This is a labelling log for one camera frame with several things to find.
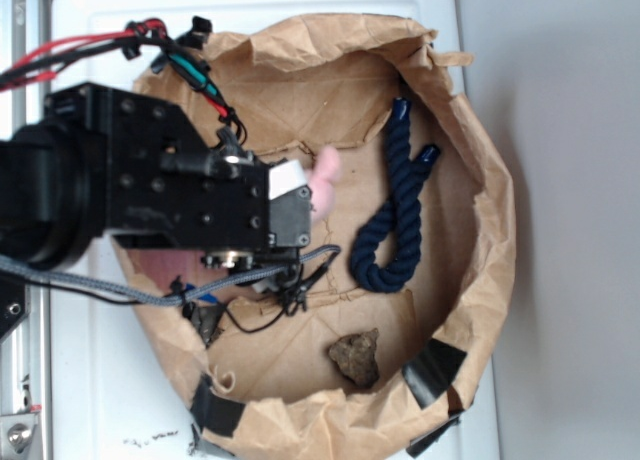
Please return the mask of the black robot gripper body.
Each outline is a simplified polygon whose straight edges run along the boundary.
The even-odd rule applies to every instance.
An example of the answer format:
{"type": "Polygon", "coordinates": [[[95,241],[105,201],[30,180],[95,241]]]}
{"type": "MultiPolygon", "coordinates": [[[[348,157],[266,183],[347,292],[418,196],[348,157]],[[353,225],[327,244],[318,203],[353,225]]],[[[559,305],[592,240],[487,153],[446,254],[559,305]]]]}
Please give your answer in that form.
{"type": "Polygon", "coordinates": [[[275,180],[297,163],[261,161],[229,127],[209,146],[179,106],[93,83],[51,94],[43,123],[70,230],[59,263],[110,235],[125,249],[190,251],[207,267],[270,269],[283,287],[300,274],[311,192],[275,180]]]}

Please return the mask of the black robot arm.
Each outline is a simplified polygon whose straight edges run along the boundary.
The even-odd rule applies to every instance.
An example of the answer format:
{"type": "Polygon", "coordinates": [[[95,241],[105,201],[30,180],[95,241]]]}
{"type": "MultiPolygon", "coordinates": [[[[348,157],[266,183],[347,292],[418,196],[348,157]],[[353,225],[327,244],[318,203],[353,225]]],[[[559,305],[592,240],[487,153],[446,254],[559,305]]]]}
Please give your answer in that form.
{"type": "Polygon", "coordinates": [[[63,270],[103,236],[208,267],[294,266],[311,240],[296,161],[269,164],[227,127],[209,145],[176,104],[84,83],[1,145],[1,253],[63,270]]]}

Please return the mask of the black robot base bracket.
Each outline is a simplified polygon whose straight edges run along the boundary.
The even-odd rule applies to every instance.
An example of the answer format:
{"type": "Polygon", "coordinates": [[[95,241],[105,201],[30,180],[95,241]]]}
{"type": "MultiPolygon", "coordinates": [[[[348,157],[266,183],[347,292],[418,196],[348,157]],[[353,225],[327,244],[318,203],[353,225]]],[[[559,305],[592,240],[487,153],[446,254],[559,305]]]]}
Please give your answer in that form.
{"type": "Polygon", "coordinates": [[[0,334],[1,341],[4,342],[30,312],[27,287],[22,281],[1,277],[0,308],[0,334]]]}

